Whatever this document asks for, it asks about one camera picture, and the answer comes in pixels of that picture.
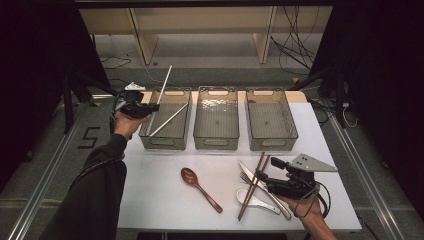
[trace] hand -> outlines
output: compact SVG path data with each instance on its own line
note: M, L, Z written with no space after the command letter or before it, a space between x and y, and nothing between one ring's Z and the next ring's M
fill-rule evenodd
M300 219L305 230L308 231L314 239L336 239L324 220L316 194L311 194L307 199L301 200L294 200L278 195L277 197L289 205L290 210Z
M128 141L142 123L149 121L148 118L131 118L121 112L115 114L115 134L121 134Z

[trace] sleeve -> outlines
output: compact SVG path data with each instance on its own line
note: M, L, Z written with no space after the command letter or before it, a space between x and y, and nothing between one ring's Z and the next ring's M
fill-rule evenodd
M40 239L115 239L127 169L126 140L112 135L88 156Z

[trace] white table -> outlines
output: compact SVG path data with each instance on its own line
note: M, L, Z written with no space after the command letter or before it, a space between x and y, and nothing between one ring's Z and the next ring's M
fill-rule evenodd
M243 98L243 94L239 92L239 97ZM276 215L256 207L248 207L241 221L237 219L241 209L236 198L237 190L249 188L239 177L241 169L238 161L241 160L250 170L254 170L261 154L249 149L244 101L239 100L240 139L237 151L195 149L195 104L192 106L185 151L145 150L138 135L134 134L125 151L124 162L128 175L121 202L119 228L162 232L303 230L301 222L295 217L286 220L282 214ZM291 161L300 153L305 153L335 166L311 105L290 103L290 108L299 138L292 151L267 154ZM200 185L223 208L222 213L216 212L198 189L183 181L180 172L184 167L191 168L197 174ZM284 179L286 173L270 163L265 172L270 177L280 179ZM359 231L360 223L339 174L319 172L315 173L315 179L323 183L331 194L331 210L326 218L330 228L333 231ZM328 201L324 190L321 194ZM259 188L254 195L275 205Z

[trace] knife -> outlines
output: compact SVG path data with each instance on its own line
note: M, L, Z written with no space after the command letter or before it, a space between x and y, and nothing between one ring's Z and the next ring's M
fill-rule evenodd
M239 161L239 163L243 172L249 177L250 181L252 181L254 177L253 173L241 161ZM281 212L283 213L283 215L286 217L287 220L291 219L291 214L287 210L287 208L284 207L283 204L281 204L281 202L278 200L278 198L274 194L268 192L268 190L262 184L261 181L258 181L258 187L262 189L275 202L275 204L277 204L278 208L280 208Z

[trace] clear plastic bin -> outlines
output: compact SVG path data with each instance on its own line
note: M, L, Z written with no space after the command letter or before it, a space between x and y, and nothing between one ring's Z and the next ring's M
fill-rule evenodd
M193 133L196 149L237 150L238 116L235 87L199 87Z
M292 150L298 133L282 89L248 89L246 117L251 151Z
M161 88L152 92L150 103L156 103ZM161 130L150 137L162 124L172 117L185 104L188 104ZM140 128L139 136L145 149L185 150L191 114L190 88L165 88L158 112L152 114L150 121Z

